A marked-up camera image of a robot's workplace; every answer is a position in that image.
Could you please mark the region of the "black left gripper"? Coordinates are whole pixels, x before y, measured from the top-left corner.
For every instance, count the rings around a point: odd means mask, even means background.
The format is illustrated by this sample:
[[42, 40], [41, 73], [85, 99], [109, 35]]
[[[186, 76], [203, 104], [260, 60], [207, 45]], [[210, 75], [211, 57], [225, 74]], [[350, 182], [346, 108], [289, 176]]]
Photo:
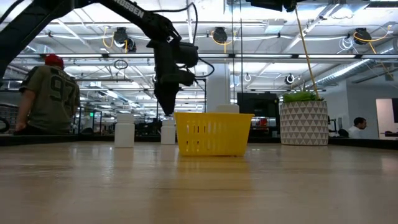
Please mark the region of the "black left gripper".
[[175, 99], [180, 90], [179, 71], [177, 66], [170, 68], [155, 66], [154, 93], [166, 116], [174, 113]]

